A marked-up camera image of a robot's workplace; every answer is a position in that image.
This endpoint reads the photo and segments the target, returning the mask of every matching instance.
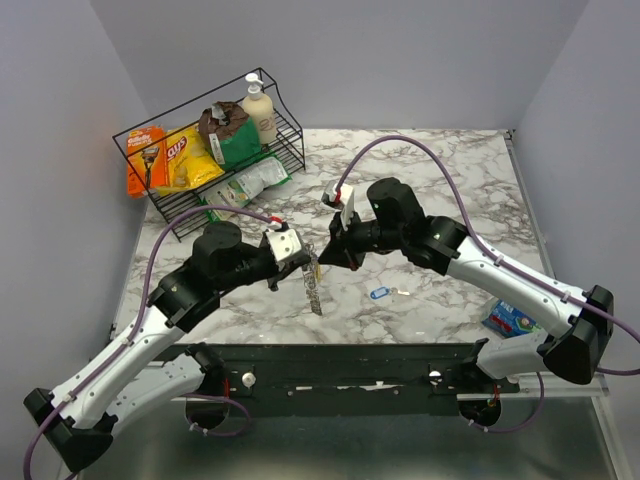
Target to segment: yellow chip bag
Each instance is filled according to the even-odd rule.
[[[224,174],[204,148],[195,125],[174,131],[167,137],[169,184],[156,187],[160,195],[191,190]]]

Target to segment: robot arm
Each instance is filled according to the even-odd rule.
[[[134,322],[72,378],[51,391],[35,389],[25,398],[38,424],[61,402],[67,403],[45,436],[71,471],[92,464],[139,415],[198,390],[208,377],[217,378],[222,361],[206,346],[189,347],[170,362],[145,367],[217,310],[222,296],[260,280],[267,280],[275,291],[278,281],[310,261],[300,236],[284,223],[277,231],[265,232],[259,247],[241,239],[232,223],[209,225],[195,240],[192,256],[151,293],[133,338],[129,336]],[[123,353],[71,398],[70,392],[122,345],[127,346]]]
[[[353,211],[353,189],[342,197],[328,187],[323,201],[341,208],[331,225],[330,242],[320,263],[358,269],[366,252],[400,250],[413,264],[471,283],[521,309],[546,331],[500,342],[482,341],[475,365],[491,378],[549,370],[577,384],[591,381],[611,336],[612,326],[591,312],[557,298],[522,279],[500,263],[505,260],[548,285],[611,312],[613,296],[596,286],[590,292],[561,284],[501,254],[498,259],[478,248],[466,227],[448,217],[425,216],[413,191],[395,178],[375,182],[367,197],[376,219],[362,222]]]

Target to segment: blue snack bag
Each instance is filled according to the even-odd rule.
[[[504,337],[517,337],[542,330],[536,322],[503,300],[498,300],[482,324]]]

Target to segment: marble countertop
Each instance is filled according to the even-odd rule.
[[[353,156],[371,140],[390,133],[424,142],[453,175],[480,235],[499,250],[542,271],[530,219],[501,132],[460,130],[305,130],[307,168],[290,181],[263,192],[249,208],[277,215],[295,227],[318,252],[327,243],[333,211],[321,204],[325,185],[338,179]],[[417,148],[387,142],[367,153],[349,176],[356,187],[356,210],[373,218],[366,190],[374,181],[394,176],[412,186],[425,214],[461,221],[447,183],[436,165]],[[233,217],[244,240],[257,245],[263,225]],[[149,204],[140,234],[116,331],[136,315],[149,252],[165,223]],[[196,234],[180,243],[168,236],[160,249],[152,287],[191,255]],[[372,300],[381,286],[407,291]],[[222,307],[183,338],[184,343],[408,343],[475,341],[495,338],[480,324],[490,296],[468,284],[410,264],[400,253],[368,254],[357,272],[323,266],[319,284],[323,316],[311,313],[301,272],[272,293],[266,282],[242,287]]]

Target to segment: white sticker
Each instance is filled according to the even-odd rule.
[[[218,135],[216,135],[215,133],[210,133],[209,142],[211,143],[211,152],[213,153],[213,159],[218,165],[224,165],[224,155],[222,154],[222,148],[220,148]]]

